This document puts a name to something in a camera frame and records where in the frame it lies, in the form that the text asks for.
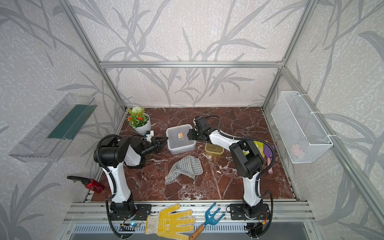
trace wall-mounted basket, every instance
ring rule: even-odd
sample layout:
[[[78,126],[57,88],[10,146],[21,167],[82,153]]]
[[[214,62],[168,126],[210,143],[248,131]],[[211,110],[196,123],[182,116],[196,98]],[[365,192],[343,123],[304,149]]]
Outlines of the wall-mounted basket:
[[[9,153],[23,162],[57,162],[97,105],[67,94]]]
[[[281,92],[272,110],[293,163],[313,162],[333,145],[315,114],[297,91]]]

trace black cable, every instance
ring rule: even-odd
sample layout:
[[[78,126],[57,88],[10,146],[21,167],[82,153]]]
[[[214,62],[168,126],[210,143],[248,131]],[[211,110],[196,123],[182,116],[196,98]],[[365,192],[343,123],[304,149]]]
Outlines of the black cable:
[[[132,139],[134,136],[144,137],[143,135],[135,134],[135,135],[132,135],[131,139]]]
[[[96,156],[96,160],[97,162],[99,163],[99,165],[105,169],[105,171],[108,173],[109,177],[111,178],[111,181],[112,181],[112,184],[113,184],[113,193],[112,193],[112,196],[109,197],[109,198],[106,198],[107,200],[111,200],[115,195],[116,195],[116,182],[115,182],[115,178],[113,177],[113,174],[111,173],[111,171],[107,168],[107,166],[101,161],[101,158],[100,158],[100,154],[99,154],[99,150],[100,150],[100,147],[101,147],[101,144],[109,137],[117,137],[118,139],[121,139],[121,136],[119,135],[116,135],[116,134],[109,134],[105,137],[103,137],[102,139],[100,139],[99,143],[97,144],[96,146],[96,150],[95,150],[95,156]]]
[[[273,216],[273,196],[272,196],[271,190],[267,190],[263,195],[260,196],[260,198],[265,197],[268,193],[269,193],[269,196],[271,196],[271,211],[270,211],[270,215],[269,215],[269,222],[268,222],[267,226],[265,227],[265,229],[262,231],[262,233],[260,235],[258,235],[258,237],[260,237],[261,235],[265,234],[265,232],[268,230],[268,228],[269,228],[269,226],[271,225],[271,222],[272,222],[272,216]]]
[[[113,184],[113,194],[111,197],[107,197],[105,198],[105,207],[106,207],[106,210],[107,210],[107,218],[108,218],[108,223],[109,223],[109,226],[111,227],[111,230],[112,232],[118,236],[120,239],[128,239],[129,237],[124,237],[122,235],[120,235],[116,229],[113,227],[113,224],[112,224],[112,221],[111,221],[111,216],[110,216],[110,212],[109,212],[109,206],[108,206],[108,200],[111,200],[115,195],[116,195],[116,181],[115,181],[115,178],[113,177],[113,174],[111,173],[111,171],[107,168],[107,166],[101,161],[101,157],[100,157],[100,154],[99,154],[99,150],[100,150],[100,147],[101,147],[101,144],[109,137],[117,137],[118,139],[121,139],[121,136],[119,135],[116,135],[116,134],[110,134],[110,135],[107,135],[105,137],[103,137],[102,139],[100,139],[99,143],[97,144],[96,146],[96,150],[95,150],[95,156],[96,156],[96,160],[97,162],[99,163],[99,165],[105,169],[105,171],[108,173],[109,177],[111,178],[111,181],[112,181],[112,184]]]
[[[217,125],[217,130],[219,132],[220,135],[224,136],[224,137],[227,137],[229,139],[233,139],[233,140],[252,140],[252,141],[257,141],[257,142],[261,142],[263,144],[265,144],[272,152],[272,159],[271,159],[271,163],[266,167],[264,168],[256,177],[256,181],[259,181],[260,177],[266,173],[272,166],[273,164],[275,163],[275,159],[276,159],[276,154],[275,154],[275,150],[273,149],[273,147],[267,142],[267,141],[264,141],[264,140],[261,140],[261,139],[257,139],[257,138],[253,138],[253,137],[235,137],[235,136],[230,136],[230,135],[227,135],[225,133],[223,133],[221,130],[220,130],[220,125],[221,125],[221,117],[219,116],[216,116],[216,115],[210,115],[210,116],[207,116],[205,118],[210,118],[210,117],[216,117],[216,118],[219,118],[219,122],[218,122],[218,125]],[[270,211],[270,219],[269,219],[269,222],[266,226],[266,228],[263,230],[263,232],[258,236],[260,237],[261,235],[263,235],[269,228],[269,226],[271,225],[271,222],[272,222],[272,215],[273,215],[273,196],[272,196],[272,192],[271,190],[267,190],[263,195],[259,195],[258,193],[258,189],[256,188],[256,196],[259,197],[259,198],[263,198],[265,197],[268,193],[269,195],[271,196],[271,211]]]
[[[119,233],[116,231],[115,227],[114,227],[113,224],[112,224],[111,216],[109,215],[109,207],[108,207],[108,200],[107,200],[107,199],[105,199],[105,207],[106,207],[106,209],[107,209],[108,223],[109,223],[109,226],[111,227],[112,232],[113,232],[116,236],[118,236],[120,239],[128,239],[129,237],[131,237],[133,234],[131,234],[129,237],[124,237],[123,235],[119,234]]]
[[[221,117],[219,116],[216,116],[216,115],[209,115],[209,116],[206,116],[205,118],[211,118],[211,117],[215,117],[215,118],[218,118],[219,119],[219,122],[218,122],[218,125],[217,125],[217,130],[219,132],[220,135],[224,136],[224,137],[227,137],[229,139],[233,139],[233,140],[252,140],[252,141],[256,141],[256,142],[261,142],[263,144],[265,144],[272,152],[272,159],[271,159],[271,163],[266,167],[264,168],[256,177],[256,181],[258,181],[260,179],[260,177],[268,172],[268,170],[273,166],[273,164],[275,163],[275,159],[276,159],[276,154],[275,154],[275,150],[273,149],[273,147],[267,142],[267,141],[264,141],[264,140],[261,140],[261,139],[257,139],[257,138],[253,138],[253,137],[235,137],[235,136],[230,136],[230,135],[227,135],[225,133],[223,133],[221,130],[220,130],[220,125],[221,125]]]

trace yellow plastic container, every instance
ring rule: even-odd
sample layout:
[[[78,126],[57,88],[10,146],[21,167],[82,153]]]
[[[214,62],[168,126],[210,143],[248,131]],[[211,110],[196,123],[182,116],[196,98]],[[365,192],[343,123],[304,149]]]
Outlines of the yellow plastic container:
[[[207,142],[205,144],[205,152],[210,156],[221,156],[224,153],[224,148]]]

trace black mounting plate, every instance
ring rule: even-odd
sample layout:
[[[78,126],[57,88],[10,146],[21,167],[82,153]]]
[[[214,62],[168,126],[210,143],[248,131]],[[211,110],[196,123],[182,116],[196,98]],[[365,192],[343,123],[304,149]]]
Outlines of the black mounting plate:
[[[126,165],[126,166],[129,169],[142,169],[144,167],[145,162],[146,162],[146,158],[145,157],[141,157],[139,165],[136,165],[136,166],[128,166],[128,165]]]
[[[148,215],[151,213],[151,204],[136,204],[138,213],[130,219],[135,221],[143,221],[147,220]],[[111,221],[124,221],[125,218],[129,218],[129,213],[125,213],[124,211],[112,212],[111,213]]]
[[[230,204],[229,205],[229,208],[230,208],[230,213],[231,213],[231,219],[232,220],[249,220],[249,218],[247,218],[244,214],[244,205],[243,204]],[[268,217],[267,219],[269,219],[269,206],[268,204],[262,204],[262,208],[260,209],[260,220],[265,220],[265,213],[261,212],[261,211],[264,211],[264,212],[267,212],[268,213]]]

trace red brown marble surface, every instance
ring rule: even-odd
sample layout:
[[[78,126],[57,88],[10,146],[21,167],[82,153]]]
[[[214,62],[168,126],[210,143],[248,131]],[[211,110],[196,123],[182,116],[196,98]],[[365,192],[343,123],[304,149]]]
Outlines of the red brown marble surface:
[[[218,115],[222,118],[221,129],[235,136],[251,136],[273,142],[261,108],[147,108],[151,117],[152,130],[155,136],[165,136],[169,127],[183,124],[193,126],[196,116]],[[210,118],[208,123],[217,126],[218,119]],[[124,122],[120,135],[135,134],[132,127]],[[205,143],[198,142],[194,151],[172,155],[167,147],[147,160],[143,169],[124,167],[127,185],[136,201],[147,200],[217,200],[242,199],[244,194],[243,180],[237,175],[229,151],[220,157],[209,157],[205,154]],[[187,155],[198,157],[204,173],[193,179],[180,175],[176,182],[165,185],[165,177],[172,165]],[[102,193],[95,193],[92,201],[104,201],[110,195],[108,181],[103,173],[100,182],[106,185]],[[261,192],[272,191],[274,199],[295,198],[288,183],[283,166],[277,157],[273,166],[273,174],[264,174],[260,182]]]

